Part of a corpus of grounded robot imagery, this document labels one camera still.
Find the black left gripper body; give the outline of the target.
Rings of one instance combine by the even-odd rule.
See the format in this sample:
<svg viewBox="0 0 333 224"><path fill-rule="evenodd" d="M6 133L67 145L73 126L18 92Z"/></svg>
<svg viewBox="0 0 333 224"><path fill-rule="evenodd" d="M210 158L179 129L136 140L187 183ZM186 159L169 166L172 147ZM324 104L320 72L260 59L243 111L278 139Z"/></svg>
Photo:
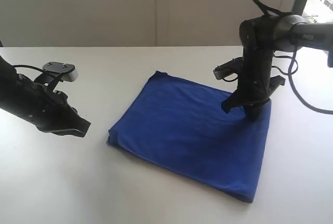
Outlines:
<svg viewBox="0 0 333 224"><path fill-rule="evenodd" d="M39 84L23 74L1 76L1 109L35 127L56 128L59 114L69 105L68 96L56 91L59 78Z"/></svg>

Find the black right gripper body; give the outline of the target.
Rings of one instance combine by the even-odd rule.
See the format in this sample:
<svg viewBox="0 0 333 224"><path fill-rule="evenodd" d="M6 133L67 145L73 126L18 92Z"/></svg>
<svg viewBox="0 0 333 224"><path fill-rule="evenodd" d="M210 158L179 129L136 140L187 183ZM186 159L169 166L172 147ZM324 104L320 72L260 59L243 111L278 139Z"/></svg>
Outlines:
<svg viewBox="0 0 333 224"><path fill-rule="evenodd" d="M243 50L242 69L235 93L241 102L264 102L286 79L271 77L274 51L266 48Z"/></svg>

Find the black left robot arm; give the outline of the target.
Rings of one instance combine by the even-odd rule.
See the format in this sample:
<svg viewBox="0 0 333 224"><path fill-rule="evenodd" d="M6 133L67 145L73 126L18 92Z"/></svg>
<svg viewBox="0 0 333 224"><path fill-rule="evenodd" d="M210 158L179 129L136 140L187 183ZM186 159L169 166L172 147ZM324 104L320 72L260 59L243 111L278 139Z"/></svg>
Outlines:
<svg viewBox="0 0 333 224"><path fill-rule="evenodd" d="M68 96L56 90L60 82L78 78L74 65L48 62L35 68L40 75L34 80L17 72L18 65L1 59L1 109L34 125L39 131L58 136L83 138L90 122L69 105Z"/></svg>

